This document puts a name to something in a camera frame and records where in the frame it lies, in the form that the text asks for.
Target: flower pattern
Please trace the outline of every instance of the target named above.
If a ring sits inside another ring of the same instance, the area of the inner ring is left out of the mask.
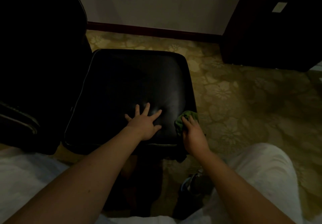
[[[322,212],[322,99],[306,74],[224,64],[214,43],[100,31],[86,35],[93,51],[130,48],[185,56],[210,148],[228,155],[259,142],[280,147],[296,169],[304,217]],[[54,157],[68,161],[63,151],[60,146]],[[199,167],[191,156],[181,164],[164,160],[162,193],[151,213],[171,216],[181,181]]]

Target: white sticker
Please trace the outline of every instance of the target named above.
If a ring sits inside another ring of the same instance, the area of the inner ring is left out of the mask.
[[[274,7],[274,9],[272,10],[272,12],[273,13],[280,13],[280,12],[282,12],[282,10],[285,8],[286,5],[287,5],[287,3],[278,2],[276,4],[276,6]]]

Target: chair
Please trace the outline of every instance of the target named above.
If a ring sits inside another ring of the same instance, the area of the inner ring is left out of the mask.
[[[13,0],[5,7],[7,58],[1,63],[0,142],[53,154],[59,143],[89,154],[151,103],[162,129],[135,154],[179,159],[186,152],[174,121],[196,112],[182,55],[148,50],[91,52],[80,0]],[[23,40],[17,47],[15,39]]]

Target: green cloth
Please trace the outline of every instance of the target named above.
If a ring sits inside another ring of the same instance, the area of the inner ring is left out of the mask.
[[[175,120],[175,132],[179,137],[182,136],[182,131],[187,130],[186,126],[183,124],[181,117],[184,116],[187,120],[189,120],[189,116],[192,116],[194,120],[198,120],[198,114],[196,112],[187,110],[183,112],[176,120]]]

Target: chair backrest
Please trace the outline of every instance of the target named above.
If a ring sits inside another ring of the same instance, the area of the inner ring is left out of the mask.
[[[79,0],[2,0],[0,143],[52,154],[91,61]]]

